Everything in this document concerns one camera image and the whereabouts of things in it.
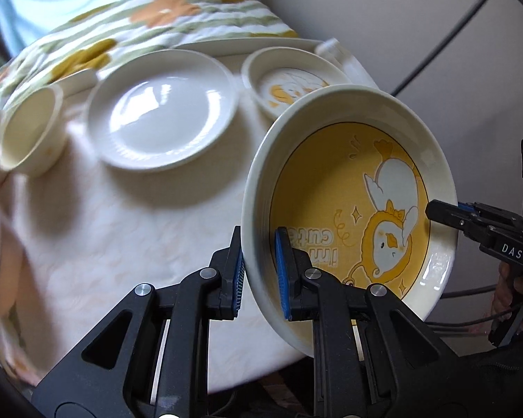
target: cartoon duck illustration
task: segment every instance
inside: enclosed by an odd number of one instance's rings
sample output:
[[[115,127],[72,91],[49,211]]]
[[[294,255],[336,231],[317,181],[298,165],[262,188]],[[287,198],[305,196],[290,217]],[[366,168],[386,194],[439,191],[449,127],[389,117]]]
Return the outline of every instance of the cartoon duck illustration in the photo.
[[[418,189],[413,169],[392,157],[393,144],[374,141],[382,162],[375,178],[364,174],[366,190],[376,212],[364,230],[361,261],[344,283],[367,287],[373,282],[388,283],[409,264],[413,247],[411,231],[418,220]]]
[[[281,83],[272,85],[269,88],[269,94],[277,101],[274,102],[269,100],[269,104],[272,107],[278,107],[278,102],[292,105],[295,100],[308,94],[309,92],[328,86],[325,80],[321,80],[319,83],[312,82],[307,78],[301,77],[300,75],[296,75],[291,72],[282,73],[279,76],[279,81]]]

